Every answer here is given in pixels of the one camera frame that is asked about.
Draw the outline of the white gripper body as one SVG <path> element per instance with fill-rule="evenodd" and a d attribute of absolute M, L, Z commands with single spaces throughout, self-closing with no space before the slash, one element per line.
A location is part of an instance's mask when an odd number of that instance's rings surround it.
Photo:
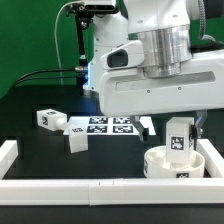
<path fill-rule="evenodd" d="M 146 78 L 140 68 L 108 71 L 99 82 L 99 102 L 108 117 L 224 108 L 224 50 L 194 54 L 176 76 Z"/>

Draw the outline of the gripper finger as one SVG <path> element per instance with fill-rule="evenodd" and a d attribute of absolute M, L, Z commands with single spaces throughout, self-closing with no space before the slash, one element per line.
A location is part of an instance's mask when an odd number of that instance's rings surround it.
<path fill-rule="evenodd" d="M 139 133 L 140 140 L 142 142 L 147 142 L 149 137 L 149 129 L 145 128 L 143 124 L 140 121 L 139 116 L 131 116 L 130 117 L 132 125 L 135 127 L 135 129 Z"/>
<path fill-rule="evenodd" d="M 196 112 L 196 121 L 192 126 L 192 137 L 194 140 L 202 137 L 203 134 L 203 124 L 205 123 L 207 118 L 207 111 L 200 110 Z"/>

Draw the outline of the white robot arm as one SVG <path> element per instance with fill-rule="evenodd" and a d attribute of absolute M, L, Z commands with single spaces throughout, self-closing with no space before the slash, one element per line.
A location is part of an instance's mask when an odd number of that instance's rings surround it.
<path fill-rule="evenodd" d="M 224 47 L 205 33 L 204 0 L 124 0 L 136 39 L 100 58 L 106 116 L 224 108 Z"/>

